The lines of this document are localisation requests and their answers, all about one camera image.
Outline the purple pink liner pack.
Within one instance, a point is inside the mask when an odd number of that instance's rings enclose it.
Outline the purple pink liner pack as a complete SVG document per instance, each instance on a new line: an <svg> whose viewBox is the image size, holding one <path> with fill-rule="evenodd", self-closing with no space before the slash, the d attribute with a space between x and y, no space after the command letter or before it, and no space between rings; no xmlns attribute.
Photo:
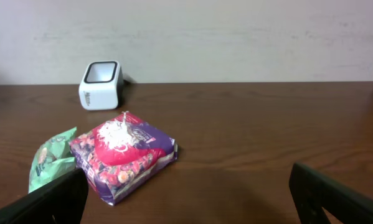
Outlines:
<svg viewBox="0 0 373 224"><path fill-rule="evenodd" d="M116 205L177 160L175 139L125 111L70 141L77 167L100 198Z"/></svg>

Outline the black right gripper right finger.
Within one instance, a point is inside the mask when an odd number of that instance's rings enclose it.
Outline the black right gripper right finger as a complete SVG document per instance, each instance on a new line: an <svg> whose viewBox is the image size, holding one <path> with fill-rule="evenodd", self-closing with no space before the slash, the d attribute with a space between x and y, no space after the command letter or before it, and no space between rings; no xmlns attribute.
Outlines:
<svg viewBox="0 0 373 224"><path fill-rule="evenodd" d="M304 164L293 164L289 189L301 223L329 223L329 212L342 223L373 224L373 199Z"/></svg>

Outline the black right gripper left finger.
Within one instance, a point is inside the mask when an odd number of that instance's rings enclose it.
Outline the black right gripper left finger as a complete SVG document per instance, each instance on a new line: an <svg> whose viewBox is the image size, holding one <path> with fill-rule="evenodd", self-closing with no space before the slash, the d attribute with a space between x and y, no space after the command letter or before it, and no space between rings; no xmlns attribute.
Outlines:
<svg viewBox="0 0 373 224"><path fill-rule="evenodd" d="M0 223L80 223L88 197L84 171L77 168L0 209Z"/></svg>

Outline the teal snack packet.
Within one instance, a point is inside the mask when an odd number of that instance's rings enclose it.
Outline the teal snack packet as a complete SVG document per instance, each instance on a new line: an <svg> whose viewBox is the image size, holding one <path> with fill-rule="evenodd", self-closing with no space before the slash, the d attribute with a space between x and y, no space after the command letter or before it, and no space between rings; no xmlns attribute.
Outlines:
<svg viewBox="0 0 373 224"><path fill-rule="evenodd" d="M70 152L69 143L75 138L76 132L77 128L74 127L51 137L40 146L29 172L28 193L75 169L75 157Z"/></svg>

